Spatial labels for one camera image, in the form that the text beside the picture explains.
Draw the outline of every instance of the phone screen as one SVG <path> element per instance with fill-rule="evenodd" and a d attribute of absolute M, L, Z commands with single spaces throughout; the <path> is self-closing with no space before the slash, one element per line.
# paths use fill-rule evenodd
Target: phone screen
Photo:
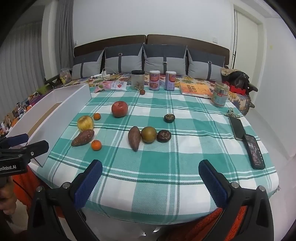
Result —
<path fill-rule="evenodd" d="M 254 165 L 256 167 L 263 166 L 262 154 L 260 152 L 260 149 L 259 149 L 259 146 L 258 146 L 258 143 L 257 143 L 255 137 L 250 136 L 250 135 L 245 135 L 245 139 L 247 141 L 247 144 L 248 144 L 248 147 L 250 150 L 250 154 L 251 154 L 251 158 L 252 158 Z"/>
<path fill-rule="evenodd" d="M 233 117 L 229 117 L 229 120 L 230 120 L 230 124 L 231 124 L 232 130 L 233 130 L 234 138 L 242 141 L 244 134 L 246 132 L 244 130 L 241 120 L 233 118 Z"/>

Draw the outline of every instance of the canned drink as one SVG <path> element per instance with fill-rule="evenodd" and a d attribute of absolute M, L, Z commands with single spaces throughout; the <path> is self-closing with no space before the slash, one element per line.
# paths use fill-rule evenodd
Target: canned drink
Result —
<path fill-rule="evenodd" d="M 165 73 L 165 89 L 169 91 L 175 90 L 176 72 L 167 71 Z"/>
<path fill-rule="evenodd" d="M 150 90 L 159 90 L 159 70 L 152 70 L 149 73 L 149 89 Z"/>

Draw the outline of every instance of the human hand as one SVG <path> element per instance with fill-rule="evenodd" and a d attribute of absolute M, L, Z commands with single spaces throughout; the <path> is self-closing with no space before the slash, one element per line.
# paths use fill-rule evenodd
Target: human hand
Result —
<path fill-rule="evenodd" d="M 8 177 L 6 185 L 0 188 L 0 210 L 3 210 L 7 215 L 14 214 L 17 207 L 17 198 L 13 188 L 14 182 L 12 177 Z"/>

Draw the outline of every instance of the tangerine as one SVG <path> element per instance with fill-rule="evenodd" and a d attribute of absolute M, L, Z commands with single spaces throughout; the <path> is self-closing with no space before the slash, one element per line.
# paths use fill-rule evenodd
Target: tangerine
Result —
<path fill-rule="evenodd" d="M 91 143 L 91 147 L 93 150 L 97 151 L 97 150 L 101 150 L 102 148 L 102 143 L 99 140 L 93 140 Z"/>
<path fill-rule="evenodd" d="M 100 118 L 101 118 L 101 114 L 100 114 L 100 113 L 95 113 L 95 114 L 94 114 L 94 119 L 95 119 L 96 121 L 98 121 Z"/>

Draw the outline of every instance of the white wall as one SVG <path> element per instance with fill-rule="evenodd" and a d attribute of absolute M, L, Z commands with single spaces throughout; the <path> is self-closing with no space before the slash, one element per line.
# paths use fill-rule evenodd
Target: white wall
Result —
<path fill-rule="evenodd" d="M 55 21 L 58 1 L 50 1 L 44 8 L 41 31 L 42 59 L 46 79 L 58 74 L 55 56 Z"/>
<path fill-rule="evenodd" d="M 281 18 L 266 19 L 266 34 L 266 61 L 254 104 L 283 144 L 285 154 L 293 157 L 296 154 L 296 39 Z"/>
<path fill-rule="evenodd" d="M 233 5 L 228 0 L 74 0 L 73 38 L 167 34 L 231 48 Z"/>

